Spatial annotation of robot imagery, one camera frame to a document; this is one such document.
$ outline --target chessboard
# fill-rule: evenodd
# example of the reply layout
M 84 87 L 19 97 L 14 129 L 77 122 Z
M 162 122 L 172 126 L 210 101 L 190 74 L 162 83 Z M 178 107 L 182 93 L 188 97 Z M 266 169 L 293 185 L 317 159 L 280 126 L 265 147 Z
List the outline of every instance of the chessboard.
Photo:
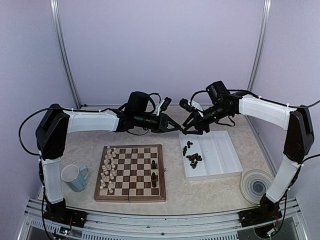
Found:
M 105 146 L 94 199 L 112 203 L 165 202 L 162 145 Z

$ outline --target wooden chessboard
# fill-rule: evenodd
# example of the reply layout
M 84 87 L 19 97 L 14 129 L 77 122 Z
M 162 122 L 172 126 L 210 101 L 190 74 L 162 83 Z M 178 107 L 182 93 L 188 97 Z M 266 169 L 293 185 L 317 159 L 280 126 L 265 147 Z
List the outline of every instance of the wooden chessboard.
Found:
M 162 145 L 116 145 L 115 175 L 110 179 L 109 175 L 104 179 L 105 187 L 101 186 L 102 166 L 104 165 L 107 147 L 103 148 L 101 162 L 96 180 L 94 199 L 98 202 L 114 203 L 156 203 L 166 201 L 166 184 Z M 152 169 L 152 161 L 155 161 L 155 169 Z M 156 187 L 152 186 L 151 175 L 156 175 Z M 109 181 L 113 182 L 113 192 L 108 191 Z

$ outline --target chessboard square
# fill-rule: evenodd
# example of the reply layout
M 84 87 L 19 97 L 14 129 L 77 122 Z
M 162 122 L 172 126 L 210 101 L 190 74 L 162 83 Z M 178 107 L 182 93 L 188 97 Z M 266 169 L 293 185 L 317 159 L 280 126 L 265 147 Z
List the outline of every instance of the chessboard square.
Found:
M 129 175 L 130 176 L 137 176 L 137 170 L 130 170 L 130 174 Z
M 144 196 L 151 196 L 151 188 L 143 189 L 143 195 Z
M 124 176 L 116 176 L 116 182 L 122 183 L 124 181 Z
M 116 169 L 117 170 L 124 170 L 125 169 L 125 165 L 124 164 L 118 164 Z
M 151 170 L 143 170 L 143 171 L 144 171 L 143 173 L 144 176 L 151 176 Z
M 116 196 L 122 196 L 122 189 L 121 188 L 116 188 L 114 190 L 114 195 Z
M 137 189 L 143 189 L 144 188 L 144 183 L 143 182 L 137 182 L 136 183 L 136 188 Z
M 151 153 L 157 153 L 158 152 L 158 148 L 157 147 L 151 147 L 150 148 L 150 152 Z
M 136 170 L 137 176 L 143 176 L 145 174 L 144 170 Z
M 145 159 L 151 158 L 151 153 L 145 153 L 145 154 L 144 154 L 144 158 L 145 158 Z
M 129 188 L 127 189 L 122 189 L 122 196 L 128 196 L 129 195 Z
M 115 188 L 116 189 L 122 189 L 122 182 L 116 182 L 115 183 Z
M 129 185 L 130 185 L 130 183 L 129 183 L 128 181 L 123 182 L 123 183 L 122 183 L 122 188 L 123 188 L 123 189 L 129 189 Z
M 136 195 L 137 196 L 143 196 L 144 195 L 144 190 L 142 188 L 136 189 Z
M 143 182 L 144 181 L 144 176 L 136 176 L 136 182 Z
M 138 165 L 137 164 L 131 164 L 130 170 L 137 170 L 137 169 L 138 169 Z
M 129 189 L 129 196 L 136 196 L 137 195 L 137 189 Z
M 138 170 L 143 170 L 144 169 L 144 164 L 138 164 L 137 165 L 137 169 Z
M 144 176 L 144 177 L 143 177 L 143 181 L 144 181 L 145 183 L 151 182 L 151 176 Z
M 130 182 L 129 188 L 130 189 L 136 189 L 137 188 L 137 183 L 136 182 Z
M 124 170 L 117 170 L 115 175 L 117 176 L 123 176 L 124 175 Z
M 130 182 L 136 182 L 137 181 L 137 176 L 130 176 Z
M 144 186 L 145 189 L 150 189 L 151 188 L 151 182 L 144 182 L 143 186 Z
M 151 195 L 159 195 L 159 188 L 151 188 Z

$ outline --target black chess piece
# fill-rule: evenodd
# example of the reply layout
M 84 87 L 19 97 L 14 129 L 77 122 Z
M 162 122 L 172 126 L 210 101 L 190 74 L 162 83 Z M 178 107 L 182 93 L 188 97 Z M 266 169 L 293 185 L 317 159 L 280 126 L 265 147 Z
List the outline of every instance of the black chess piece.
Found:
M 151 169 L 157 169 L 156 161 L 152 160 L 151 162 Z
M 153 172 L 152 175 L 151 175 L 151 180 L 152 180 L 152 181 L 155 181 L 155 180 L 156 180 L 156 174 L 155 174 L 154 172 Z

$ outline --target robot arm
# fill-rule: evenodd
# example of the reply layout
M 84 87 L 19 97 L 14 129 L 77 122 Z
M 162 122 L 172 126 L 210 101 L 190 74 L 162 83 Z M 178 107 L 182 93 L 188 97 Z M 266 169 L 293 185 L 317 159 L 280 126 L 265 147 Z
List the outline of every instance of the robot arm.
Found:
M 280 218 L 279 202 L 297 179 L 301 163 L 314 142 L 309 110 L 262 100 L 247 92 L 231 94 L 221 81 L 209 85 L 206 92 L 213 104 L 207 109 L 203 110 L 198 103 L 190 100 L 180 101 L 180 106 L 190 112 L 182 124 L 185 127 L 182 130 L 184 134 L 208 133 L 210 124 L 218 123 L 225 117 L 234 117 L 235 114 L 255 117 L 287 131 L 281 166 L 270 188 L 261 198 L 260 208 L 240 213 L 244 227 Z

